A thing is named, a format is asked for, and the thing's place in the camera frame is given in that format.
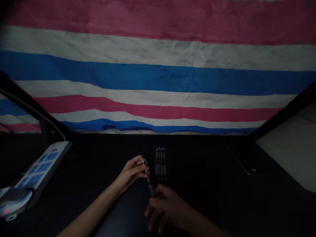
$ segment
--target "electrical outlet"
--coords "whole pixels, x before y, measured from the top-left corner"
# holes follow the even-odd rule
[[[33,175],[24,187],[26,188],[26,187],[34,186],[35,184],[38,183],[38,181],[41,179],[42,176],[43,174]]]
[[[36,173],[43,172],[43,171],[47,170],[51,163],[52,162],[46,162],[46,163],[41,164],[39,169],[36,171]]]
[[[47,155],[43,155],[43,156],[39,159],[39,161],[38,161],[37,163],[42,162],[46,157],[47,157]]]
[[[35,165],[31,168],[30,172],[27,175],[33,174],[39,165]]]
[[[50,153],[45,161],[54,160],[58,154],[59,152]]]
[[[25,184],[25,182],[29,179],[29,177],[23,178],[21,180],[21,182],[19,183],[19,185],[17,186],[17,188],[22,188],[23,185]]]

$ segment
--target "right hand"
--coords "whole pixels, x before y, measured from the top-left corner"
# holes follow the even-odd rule
[[[153,224],[161,214],[158,232],[162,233],[166,222],[171,222],[180,229],[188,230],[191,225],[190,218],[195,215],[195,210],[189,206],[182,198],[171,188],[159,184],[155,189],[155,196],[149,200],[145,216],[147,217],[154,208],[151,216],[148,230],[152,231]]]

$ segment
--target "black frame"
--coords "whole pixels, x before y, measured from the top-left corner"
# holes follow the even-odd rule
[[[24,109],[26,112],[31,114],[34,118],[39,120],[41,132],[43,135],[43,147],[46,149],[50,144],[54,143],[56,140],[63,140],[60,133],[56,128],[54,128],[50,123],[48,123],[42,116],[36,113],[34,110],[25,106],[23,103],[18,101],[16,97],[26,104],[30,105],[43,116],[49,119],[65,136],[66,140],[71,140],[72,132],[58,120],[53,118],[46,110],[43,109],[29,94],[22,90],[17,84],[15,84],[7,74],[0,70],[0,93],[5,97],[13,101],[16,105]]]

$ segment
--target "desk surface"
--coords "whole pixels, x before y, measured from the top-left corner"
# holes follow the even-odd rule
[[[8,236],[56,236],[129,159],[142,154],[153,171],[156,147],[166,148],[168,186],[234,237],[298,236],[309,226],[305,214],[315,211],[310,208],[314,199],[307,202],[280,167],[248,176],[219,137],[78,135],[73,142],[75,157],[64,158],[38,202],[17,221],[2,225]],[[148,233],[144,217],[149,198],[145,179],[139,179],[114,204],[96,236],[156,236],[157,230]],[[168,226],[164,235],[177,231]]]

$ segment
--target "metal frame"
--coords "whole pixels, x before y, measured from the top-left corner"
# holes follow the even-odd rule
[[[56,140],[69,141],[71,139],[72,132],[66,126],[47,113],[30,95],[22,90],[2,71],[0,71],[0,80],[0,93],[39,120],[43,135],[43,146],[45,148]]]

